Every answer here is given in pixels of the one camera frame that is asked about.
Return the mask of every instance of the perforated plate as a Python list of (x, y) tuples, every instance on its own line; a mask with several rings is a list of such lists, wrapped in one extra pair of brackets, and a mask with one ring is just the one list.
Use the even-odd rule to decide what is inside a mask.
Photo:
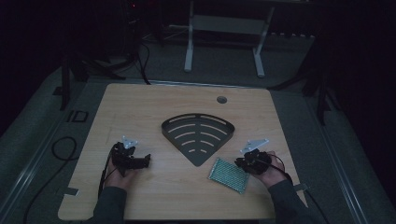
[(202, 165), (233, 136), (235, 127), (207, 114), (184, 114), (163, 122), (163, 135), (195, 166)]
[(217, 158), (210, 172), (209, 179), (215, 180), (242, 194), (245, 192), (248, 176), (249, 174), (241, 168)]

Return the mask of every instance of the tripod leg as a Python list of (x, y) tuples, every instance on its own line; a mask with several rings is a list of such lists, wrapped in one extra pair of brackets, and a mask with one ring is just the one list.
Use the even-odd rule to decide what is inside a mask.
[(297, 74), (295, 77), (293, 77), (293, 78), (291, 78), (291, 79), (289, 79), (289, 80), (287, 80), (285, 82), (282, 82), (282, 83), (280, 83), (278, 85), (275, 85), (275, 86), (272, 86), (272, 87), (267, 87), (267, 90), (269, 90), (269, 91), (280, 91), (282, 89), (287, 88), (289, 85), (292, 85), (292, 84), (294, 84), (294, 83), (296, 83), (298, 81), (303, 80), (304, 78), (308, 78), (308, 77), (313, 76), (315, 73), (316, 73), (316, 71), (314, 69), (311, 69), (311, 70), (307, 71), (306, 73), (303, 73), (303, 74), (300, 74), (300, 75)]
[(70, 70), (68, 57), (62, 59), (62, 105), (61, 110), (65, 110), (70, 100)]
[(77, 53), (77, 55), (82, 61), (88, 63), (90, 66), (92, 66), (93, 68), (97, 69), (99, 72), (101, 72), (105, 76), (108, 76), (108, 77), (113, 78), (113, 79), (125, 79), (125, 77), (120, 77), (120, 76), (112, 73), (110, 70), (108, 70), (107, 68), (103, 67), (101, 64), (97, 63), (96, 61), (92, 60), (91, 58), (85, 56), (84, 54)]
[(315, 92), (317, 92), (322, 76), (321, 72), (316, 70), (315, 74), (313, 73), (312, 76), (308, 78), (301, 90), (304, 96), (313, 96)]
[(325, 125), (324, 111), (326, 109), (327, 80), (329, 78), (330, 72), (330, 69), (326, 69), (326, 71), (323, 72), (323, 76), (319, 86), (317, 116), (321, 125)]

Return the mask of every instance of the wire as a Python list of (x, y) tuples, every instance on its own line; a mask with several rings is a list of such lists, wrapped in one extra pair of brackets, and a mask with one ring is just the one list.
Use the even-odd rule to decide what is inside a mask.
[(282, 162), (282, 165), (283, 165), (283, 172), (285, 172), (285, 169), (286, 169), (285, 163), (283, 163), (283, 161), (282, 161), (278, 156), (276, 156), (276, 155), (271, 155), (271, 154), (267, 154), (267, 155), (268, 155), (268, 156), (275, 157), (275, 158), (277, 158), (278, 160), (280, 160), (280, 162)]
[(272, 168), (274, 168), (274, 169), (278, 170), (280, 173), (282, 173), (282, 175), (284, 175), (287, 179), (289, 179), (288, 174), (287, 174), (285, 171), (283, 171), (283, 170), (277, 168), (277, 167), (274, 166), (273, 164), (268, 163), (268, 162), (266, 162), (266, 161), (261, 161), (261, 160), (255, 160), (255, 161), (259, 161), (259, 162), (264, 163), (264, 164), (267, 165), (267, 166), (271, 166)]
[[(72, 142), (73, 142), (73, 144), (74, 144), (74, 146), (73, 146), (73, 151), (72, 151), (72, 153), (70, 153), (70, 155), (69, 155), (68, 158), (59, 157), (56, 153), (54, 153), (54, 152), (55, 152), (55, 146), (56, 146), (56, 144), (58, 144), (60, 141), (63, 141), (63, 140), (65, 140), (65, 139), (72, 140)], [(23, 223), (27, 223), (27, 218), (28, 218), (28, 215), (29, 215), (29, 211), (30, 211), (30, 209), (31, 209), (31, 207), (32, 207), (32, 205), (33, 205), (33, 203), (35, 202), (35, 200), (38, 198), (38, 196), (39, 196), (39, 195), (41, 194), (41, 192), (44, 190), (44, 188), (52, 181), (52, 179), (53, 179), (57, 174), (59, 174), (59, 173), (62, 171), (62, 169), (67, 165), (67, 163), (69, 163), (70, 161), (74, 161), (74, 160), (77, 160), (77, 159), (78, 159), (78, 157), (72, 158), (72, 157), (74, 156), (76, 150), (77, 150), (77, 142), (76, 142), (76, 140), (75, 140), (73, 137), (70, 137), (70, 136), (62, 137), (62, 138), (58, 139), (57, 141), (55, 141), (55, 142), (52, 144), (51, 151), (52, 151), (53, 156), (54, 156), (56, 159), (58, 159), (58, 160), (64, 161), (64, 164), (58, 169), (58, 171), (57, 171), (55, 174), (52, 175), (52, 177), (51, 177), (51, 178), (43, 185), (43, 187), (41, 187), (41, 189), (37, 192), (37, 194), (35, 195), (35, 197), (33, 197), (33, 199), (29, 202), (29, 204), (28, 204), (28, 206), (27, 206), (27, 208), (26, 208), (26, 210), (25, 210), (25, 213), (24, 213), (24, 215), (23, 215)]]
[(118, 170), (119, 168), (114, 168), (109, 174), (108, 176), (106, 176), (105, 181), (108, 179), (109, 176), (111, 176), (111, 174), (113, 174), (116, 170)]
[[(189, 31), (189, 29), (183, 29), (182, 31), (177, 31), (177, 32), (166, 32), (165, 34), (171, 34), (171, 35), (164, 37), (163, 40), (170, 39), (177, 35), (183, 35), (183, 34), (187, 33), (188, 31)], [(144, 41), (148, 41), (148, 42), (157, 42), (157, 40), (155, 40), (155, 39), (149, 39), (150, 36), (152, 36), (152, 34), (145, 35), (142, 37), (142, 39)]]
[(149, 82), (147, 76), (146, 76), (146, 66), (148, 65), (148, 61), (149, 61), (149, 47), (147, 47), (145, 44), (141, 44), (143, 47), (145, 47), (148, 51), (148, 56), (146, 58), (146, 61), (144, 64), (142, 64), (142, 60), (140, 59), (140, 55), (139, 53), (137, 53), (137, 60), (139, 61), (139, 65), (140, 65), (140, 74), (142, 75), (143, 80), (146, 82), (147, 85), (151, 85), (151, 83)]
[(106, 164), (105, 164), (105, 169), (103, 169), (103, 171), (102, 171), (102, 176), (100, 177), (99, 190), (98, 190), (98, 198), (99, 198), (100, 194), (102, 193), (103, 185), (105, 184), (105, 180), (106, 180), (107, 177), (108, 177), (108, 176), (106, 177), (106, 172), (107, 172), (108, 163), (109, 163), (110, 158), (111, 158), (111, 151), (112, 151), (112, 150), (110, 150), (110, 151), (108, 152), (108, 156), (107, 156), (107, 160), (106, 160)]

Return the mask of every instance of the white metal stand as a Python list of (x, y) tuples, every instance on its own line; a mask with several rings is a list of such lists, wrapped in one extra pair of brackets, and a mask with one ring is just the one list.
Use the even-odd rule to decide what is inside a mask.
[(192, 67), (192, 54), (194, 49), (192, 40), (193, 31), (206, 30), (247, 35), (260, 35), (260, 42), (258, 46), (253, 48), (253, 57), (256, 64), (257, 76), (264, 77), (264, 69), (262, 67), (262, 58), (260, 53), (262, 52), (262, 45), (264, 44), (265, 37), (267, 36), (268, 27), (273, 14), (274, 8), (271, 7), (265, 21), (194, 15), (193, 1), (190, 1), (189, 44), (187, 46), (184, 71), (190, 72)]

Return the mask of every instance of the gray floor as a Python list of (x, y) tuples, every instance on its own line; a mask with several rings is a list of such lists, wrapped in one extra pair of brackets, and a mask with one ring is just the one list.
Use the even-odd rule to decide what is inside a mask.
[[(161, 48), (148, 42), (150, 54), (146, 72), (153, 84), (182, 82), (266, 88), (292, 77), (311, 43), (312, 39), (269, 36), (262, 53), (266, 76), (258, 78), (251, 49), (248, 48), (196, 45), (192, 71), (187, 74), (183, 71), (186, 46), (168, 44)], [(142, 59), (146, 55), (147, 52), (142, 48)], [(127, 70), (121, 69), (118, 74), (127, 77), (122, 82), (143, 83), (134, 65)], [(12, 201), (11, 205), (14, 205), (8, 207), (10, 216), (4, 221), (22, 223), (28, 203), (64, 164), (51, 154), (51, 145), (57, 139), (72, 136), (77, 140), (77, 152), (81, 151), (106, 85), (111, 82), (114, 80), (95, 73), (91, 73), (88, 83), (72, 82), (72, 102), (64, 112), (60, 112), (60, 97), (52, 95), (54, 88), (60, 85), (58, 70), (47, 78), (32, 97), (0, 140), (0, 198), (2, 203)], [(309, 186), (331, 223), (395, 223), (395, 211), (345, 115), (333, 108), (325, 113), (326, 126), (318, 125), (314, 116), (317, 99), (300, 94), (303, 84), (297, 83), (283, 91), (272, 91), (276, 111), (301, 182)], [(89, 112), (87, 122), (66, 122), (71, 110)], [(59, 154), (67, 157), (73, 144), (64, 140), (55, 147)], [(37, 161), (37, 171), (24, 170), (37, 152), (43, 154), (42, 160)], [(361, 220), (351, 212), (356, 208), (351, 209), (349, 200), (345, 198), (345, 185), (333, 163), (334, 153), (342, 164), (350, 187), (356, 193), (354, 196), (364, 214)], [(75, 161), (70, 161), (44, 188), (30, 209), (28, 223), (66, 223), (57, 218), (57, 211), (75, 165)], [(11, 193), (19, 177), (23, 179), (20, 174), (29, 172), (33, 172), (34, 178), (27, 189), (21, 189), (24, 194), (15, 200), (7, 200), (8, 195), (13, 195)], [(318, 209), (308, 197), (307, 201), (318, 214)]]

